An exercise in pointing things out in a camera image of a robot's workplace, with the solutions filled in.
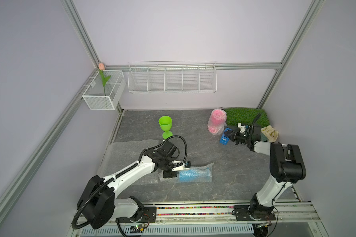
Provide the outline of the blue tape dispenser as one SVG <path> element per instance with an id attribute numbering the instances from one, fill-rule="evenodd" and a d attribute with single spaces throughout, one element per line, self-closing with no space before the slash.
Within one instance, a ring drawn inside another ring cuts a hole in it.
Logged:
<path id="1" fill-rule="evenodd" d="M 222 136 L 220 138 L 220 143 L 223 144 L 223 145 L 226 145 L 228 142 L 229 142 L 229 138 L 226 136 L 226 133 L 228 131 L 232 131 L 232 129 L 230 128 L 225 128 L 223 133 L 222 133 Z"/>

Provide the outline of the blue plastic wine glass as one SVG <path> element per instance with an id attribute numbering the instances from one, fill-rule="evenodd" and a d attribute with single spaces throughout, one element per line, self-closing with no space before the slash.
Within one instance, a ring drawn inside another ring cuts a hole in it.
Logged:
<path id="1" fill-rule="evenodd" d="M 203 170 L 184 170 L 179 174 L 180 182 L 205 182 L 208 178 L 207 172 Z"/>

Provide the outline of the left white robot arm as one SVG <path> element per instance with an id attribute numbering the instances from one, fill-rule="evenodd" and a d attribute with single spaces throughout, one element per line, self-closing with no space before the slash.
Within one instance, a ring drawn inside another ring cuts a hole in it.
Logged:
<path id="1" fill-rule="evenodd" d="M 144 205 L 136 197 L 121 199 L 118 196 L 133 183 L 158 169 L 163 171 L 166 178 L 176 177 L 179 171 L 190 169 L 187 153 L 182 161 L 178 161 L 179 148 L 170 140 L 167 138 L 161 144 L 143 149 L 135 162 L 114 174 L 103 178 L 98 175 L 92 177 L 77 203 L 72 229 L 78 230 L 88 225 L 99 229 L 113 218 L 117 221 L 122 218 L 130 222 L 141 221 L 146 216 Z"/>

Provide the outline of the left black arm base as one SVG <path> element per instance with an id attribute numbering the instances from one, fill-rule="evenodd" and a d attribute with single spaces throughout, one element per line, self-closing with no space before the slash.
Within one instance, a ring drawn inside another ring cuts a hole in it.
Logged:
<path id="1" fill-rule="evenodd" d="M 120 217 L 119 223 L 155 223 L 157 217 L 157 208 L 155 206 L 145 206 L 138 210 L 134 216 Z"/>

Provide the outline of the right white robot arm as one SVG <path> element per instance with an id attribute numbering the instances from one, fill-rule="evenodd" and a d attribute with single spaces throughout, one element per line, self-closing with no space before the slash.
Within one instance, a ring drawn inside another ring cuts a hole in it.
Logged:
<path id="1" fill-rule="evenodd" d="M 244 130 L 237 128 L 223 132 L 236 145 L 244 144 L 250 151 L 270 157 L 270 176 L 264 187 L 252 197 L 250 213 L 272 212 L 281 194 L 307 174 L 299 146 L 261 140 L 261 126 L 256 124 L 260 116 L 258 114 Z"/>

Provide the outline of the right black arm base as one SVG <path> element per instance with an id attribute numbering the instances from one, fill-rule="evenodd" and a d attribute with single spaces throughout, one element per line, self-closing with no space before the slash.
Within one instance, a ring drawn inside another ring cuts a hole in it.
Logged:
<path id="1" fill-rule="evenodd" d="M 237 221 L 275 221 L 276 216 L 273 207 L 255 207 L 250 205 L 235 205 L 232 215 L 236 217 Z"/>

